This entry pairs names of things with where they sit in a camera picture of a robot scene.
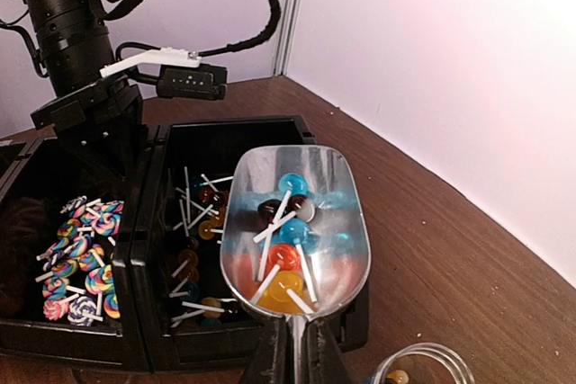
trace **wood floor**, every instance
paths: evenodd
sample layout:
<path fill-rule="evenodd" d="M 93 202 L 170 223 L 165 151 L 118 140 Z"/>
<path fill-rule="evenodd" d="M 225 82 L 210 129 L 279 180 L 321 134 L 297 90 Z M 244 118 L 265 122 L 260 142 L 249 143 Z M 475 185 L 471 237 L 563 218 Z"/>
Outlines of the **wood floor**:
<path fill-rule="evenodd" d="M 146 101 L 145 121 L 305 116 L 352 166 L 372 248 L 370 341 L 346 354 L 366 377 L 406 345 L 445 344 L 478 383 L 576 382 L 576 291 L 466 198 L 287 78 L 231 85 L 225 103 Z M 232 383 L 239 371 L 135 376 L 136 383 Z M 82 382 L 129 377 L 84 371 Z M 74 383 L 67 368 L 0 358 L 1 383 Z"/>

